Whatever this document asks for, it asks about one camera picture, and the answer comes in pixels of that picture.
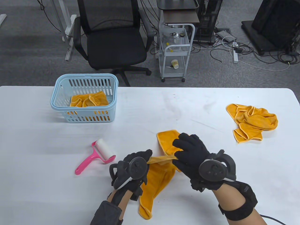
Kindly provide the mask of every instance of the crumpled yellow towel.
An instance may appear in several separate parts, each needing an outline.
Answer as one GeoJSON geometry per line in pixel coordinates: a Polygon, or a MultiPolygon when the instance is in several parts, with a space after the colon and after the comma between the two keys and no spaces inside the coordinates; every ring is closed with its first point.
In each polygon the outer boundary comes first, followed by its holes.
{"type": "Polygon", "coordinates": [[[139,199],[139,214],[146,220],[152,217],[153,200],[172,180],[176,167],[172,164],[173,159],[177,159],[174,153],[182,151],[172,145],[174,139],[179,136],[178,131],[169,130],[157,134],[158,142],[165,156],[151,157],[147,162],[149,172],[147,175],[148,183],[142,184],[143,194],[139,199]]]}
{"type": "Polygon", "coordinates": [[[261,141],[263,131],[271,131],[278,126],[277,116],[264,108],[231,104],[226,110],[238,125],[233,131],[238,143],[252,139],[261,141]]]}
{"type": "Polygon", "coordinates": [[[109,105],[103,91],[92,94],[78,94],[71,98],[70,107],[107,106],[109,105]]]}

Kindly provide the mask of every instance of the pink lint roller handle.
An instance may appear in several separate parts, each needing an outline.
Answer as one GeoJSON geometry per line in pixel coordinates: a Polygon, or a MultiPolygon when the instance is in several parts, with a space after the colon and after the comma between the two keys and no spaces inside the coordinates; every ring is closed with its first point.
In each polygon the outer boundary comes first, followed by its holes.
{"type": "Polygon", "coordinates": [[[103,139],[99,139],[92,143],[93,153],[87,157],[75,170],[75,174],[79,175],[82,171],[95,159],[101,159],[105,164],[115,160],[116,155],[111,152],[103,139]]]}

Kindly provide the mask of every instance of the floor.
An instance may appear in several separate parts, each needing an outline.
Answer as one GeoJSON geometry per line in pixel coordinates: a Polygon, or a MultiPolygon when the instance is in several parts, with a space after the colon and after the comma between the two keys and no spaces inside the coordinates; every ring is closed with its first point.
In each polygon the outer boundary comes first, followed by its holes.
{"type": "MultiPolygon", "coordinates": [[[[50,20],[58,26],[53,8],[47,1],[43,1],[45,10],[50,20]]],[[[248,43],[241,29],[241,21],[254,19],[261,2],[224,0],[217,27],[230,28],[238,41],[248,43]]],[[[71,14],[79,14],[76,0],[66,0],[66,3],[71,14]]],[[[48,22],[37,1],[1,0],[2,13],[6,13],[7,18],[0,28],[0,85],[53,86],[63,74],[96,73],[76,50],[73,50],[71,60],[65,61],[66,49],[62,36],[48,22]]],[[[133,73],[127,77],[132,86],[290,88],[300,100],[300,64],[284,71],[271,72],[240,62],[233,64],[230,54],[225,51],[214,51],[213,55],[223,63],[212,59],[207,50],[192,54],[185,83],[179,78],[170,78],[162,83],[158,61],[151,54],[140,64],[152,70],[150,77],[133,73]]],[[[240,57],[240,60],[269,70],[287,68],[279,62],[264,64],[252,54],[240,57]]],[[[120,86],[124,86],[123,80],[118,78],[120,86]]]]}

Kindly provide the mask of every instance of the hand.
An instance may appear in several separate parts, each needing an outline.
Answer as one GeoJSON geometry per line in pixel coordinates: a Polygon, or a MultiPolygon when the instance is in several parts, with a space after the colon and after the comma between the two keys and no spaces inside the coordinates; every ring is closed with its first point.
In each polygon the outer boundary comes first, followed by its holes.
{"type": "MultiPolygon", "coordinates": [[[[143,159],[145,159],[146,162],[148,162],[151,156],[152,156],[152,150],[148,149],[147,151],[139,151],[137,153],[129,154],[124,158],[124,161],[131,162],[136,157],[142,157],[143,159]]],[[[149,171],[149,165],[148,165],[145,175],[141,179],[129,181],[123,188],[130,190],[133,193],[136,192],[137,189],[142,185],[142,183],[145,182],[147,184],[148,171],[149,171]]]]}
{"type": "Polygon", "coordinates": [[[209,151],[195,134],[189,136],[182,133],[178,138],[173,141],[173,146],[183,151],[175,152],[178,160],[173,160],[173,164],[190,179],[199,178],[199,166],[207,158],[209,151]]]}
{"type": "Polygon", "coordinates": [[[192,188],[203,191],[204,188],[217,190],[223,184],[220,182],[209,182],[204,180],[199,174],[199,167],[208,157],[209,151],[206,149],[203,142],[195,134],[187,135],[182,133],[178,136],[179,139],[173,141],[173,146],[182,149],[183,151],[175,152],[178,160],[173,160],[173,164],[190,178],[192,188]]]}

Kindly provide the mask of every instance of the mesh backrest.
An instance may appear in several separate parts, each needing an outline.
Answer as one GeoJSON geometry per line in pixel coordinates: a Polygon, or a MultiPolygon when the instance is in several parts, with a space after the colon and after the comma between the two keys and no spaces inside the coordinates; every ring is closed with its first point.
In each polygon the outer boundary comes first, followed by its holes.
{"type": "Polygon", "coordinates": [[[82,0],[91,31],[132,27],[132,0],[82,0]]]}

